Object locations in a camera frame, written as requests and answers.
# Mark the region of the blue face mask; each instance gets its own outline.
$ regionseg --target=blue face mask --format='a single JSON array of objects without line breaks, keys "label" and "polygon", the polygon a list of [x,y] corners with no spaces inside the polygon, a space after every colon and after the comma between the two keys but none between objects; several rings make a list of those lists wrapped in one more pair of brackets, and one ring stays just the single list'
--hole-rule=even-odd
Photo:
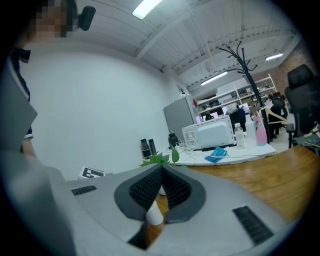
[{"label": "blue face mask", "polygon": [[204,159],[211,163],[216,163],[222,159],[220,157],[228,156],[228,152],[221,147],[216,147],[215,150],[210,154],[210,156],[206,156]]}]

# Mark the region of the gray refrigerator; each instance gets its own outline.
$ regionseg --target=gray refrigerator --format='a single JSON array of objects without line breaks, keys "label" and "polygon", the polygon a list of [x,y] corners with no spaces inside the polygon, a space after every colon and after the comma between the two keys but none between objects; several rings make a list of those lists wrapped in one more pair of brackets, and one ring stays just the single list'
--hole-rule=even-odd
[{"label": "gray refrigerator", "polygon": [[203,122],[202,115],[198,109],[198,104],[190,95],[178,99],[174,103],[166,106],[163,110],[170,133],[175,133],[178,139],[183,141],[183,127]]}]

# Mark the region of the gray chair back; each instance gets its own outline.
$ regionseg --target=gray chair back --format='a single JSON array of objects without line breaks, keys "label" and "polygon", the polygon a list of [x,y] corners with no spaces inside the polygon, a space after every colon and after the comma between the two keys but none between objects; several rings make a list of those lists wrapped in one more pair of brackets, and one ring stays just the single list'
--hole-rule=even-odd
[{"label": "gray chair back", "polygon": [[295,119],[293,137],[308,134],[315,126],[319,84],[310,68],[302,64],[288,72],[289,87],[285,89]]}]

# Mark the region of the white microwave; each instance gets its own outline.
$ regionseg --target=white microwave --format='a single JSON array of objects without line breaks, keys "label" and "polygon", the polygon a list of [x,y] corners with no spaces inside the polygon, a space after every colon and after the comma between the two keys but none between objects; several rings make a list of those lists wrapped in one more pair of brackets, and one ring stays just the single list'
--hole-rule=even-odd
[{"label": "white microwave", "polygon": [[185,146],[191,150],[221,147],[235,143],[228,115],[182,128]]}]

